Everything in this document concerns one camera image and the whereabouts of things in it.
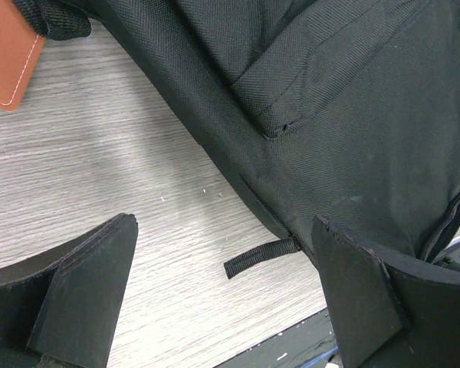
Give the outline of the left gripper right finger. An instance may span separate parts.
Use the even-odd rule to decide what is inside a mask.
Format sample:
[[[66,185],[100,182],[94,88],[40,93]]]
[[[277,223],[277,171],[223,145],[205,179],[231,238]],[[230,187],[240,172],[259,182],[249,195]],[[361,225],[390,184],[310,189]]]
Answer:
[[[345,367],[460,367],[460,271],[321,217],[312,243]]]

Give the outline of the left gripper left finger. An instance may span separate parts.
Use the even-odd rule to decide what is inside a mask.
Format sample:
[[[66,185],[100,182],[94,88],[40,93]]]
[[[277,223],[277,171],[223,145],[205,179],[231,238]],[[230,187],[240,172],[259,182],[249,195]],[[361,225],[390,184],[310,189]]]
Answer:
[[[121,213],[0,268],[0,367],[105,367],[137,236]]]

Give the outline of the black student backpack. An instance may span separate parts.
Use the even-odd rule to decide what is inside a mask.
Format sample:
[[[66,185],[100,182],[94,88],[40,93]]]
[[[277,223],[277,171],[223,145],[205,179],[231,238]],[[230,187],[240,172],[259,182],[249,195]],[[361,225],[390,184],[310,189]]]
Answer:
[[[41,36],[98,20],[277,236],[315,217],[435,263],[460,226],[460,1],[18,1]]]

